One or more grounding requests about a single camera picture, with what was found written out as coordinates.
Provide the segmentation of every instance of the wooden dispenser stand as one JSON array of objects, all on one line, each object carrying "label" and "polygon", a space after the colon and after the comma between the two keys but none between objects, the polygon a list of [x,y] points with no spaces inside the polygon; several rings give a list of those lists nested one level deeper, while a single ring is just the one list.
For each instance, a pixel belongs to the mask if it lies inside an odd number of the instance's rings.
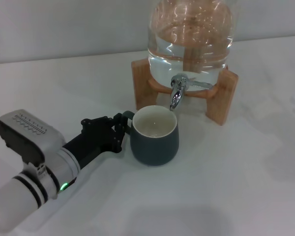
[{"label": "wooden dispenser stand", "polygon": [[[137,110],[156,105],[159,92],[172,93],[170,88],[159,84],[152,77],[148,59],[133,61],[131,67]],[[185,96],[206,99],[206,116],[217,124],[223,125],[227,119],[237,82],[238,75],[226,68],[220,72],[217,84],[212,90],[187,91]]]}]

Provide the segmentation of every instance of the white tabletop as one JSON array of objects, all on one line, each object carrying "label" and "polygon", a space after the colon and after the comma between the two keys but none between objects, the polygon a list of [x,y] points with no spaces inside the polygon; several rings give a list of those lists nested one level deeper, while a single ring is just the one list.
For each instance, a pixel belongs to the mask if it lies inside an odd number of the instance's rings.
[{"label": "white tabletop", "polygon": [[[84,118],[135,111],[130,64],[146,56],[0,64],[0,116],[24,108],[70,140]],[[237,42],[228,64],[239,84],[224,126],[186,98],[173,161],[146,167],[125,138],[9,235],[295,236],[295,37]],[[21,169],[0,138],[0,186]]]}]

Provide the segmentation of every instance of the mug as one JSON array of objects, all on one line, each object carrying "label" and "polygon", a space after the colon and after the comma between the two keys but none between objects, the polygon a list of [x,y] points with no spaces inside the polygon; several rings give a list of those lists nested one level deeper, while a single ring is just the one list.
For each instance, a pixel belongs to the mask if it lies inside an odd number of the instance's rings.
[{"label": "mug", "polygon": [[122,114],[131,119],[130,145],[135,158],[149,166],[160,166],[171,161],[179,148],[177,118],[169,109],[161,106],[147,106],[136,114],[126,111]]}]

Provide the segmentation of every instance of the mug handle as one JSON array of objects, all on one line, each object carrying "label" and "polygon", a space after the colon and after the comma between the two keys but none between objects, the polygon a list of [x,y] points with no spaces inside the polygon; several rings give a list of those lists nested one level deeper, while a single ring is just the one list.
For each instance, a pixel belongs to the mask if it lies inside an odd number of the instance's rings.
[{"label": "mug handle", "polygon": [[[128,118],[128,119],[130,119],[130,120],[133,120],[134,113],[131,112],[131,111],[126,111],[126,112],[124,112],[124,113],[122,114],[122,116],[123,116],[123,117],[126,117],[126,118]],[[129,125],[127,125],[125,132],[126,132],[127,134],[130,134],[130,133],[131,133],[131,127],[130,127]]]}]

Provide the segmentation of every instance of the chrome tap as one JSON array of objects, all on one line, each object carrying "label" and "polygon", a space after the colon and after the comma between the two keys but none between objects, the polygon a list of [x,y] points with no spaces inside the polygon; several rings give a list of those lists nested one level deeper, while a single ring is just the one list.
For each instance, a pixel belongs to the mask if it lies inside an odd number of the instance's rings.
[{"label": "chrome tap", "polygon": [[212,84],[194,81],[195,78],[189,79],[186,74],[177,74],[172,78],[172,96],[170,110],[173,111],[180,104],[184,97],[184,92],[189,89],[189,86],[210,90],[213,88]]}]

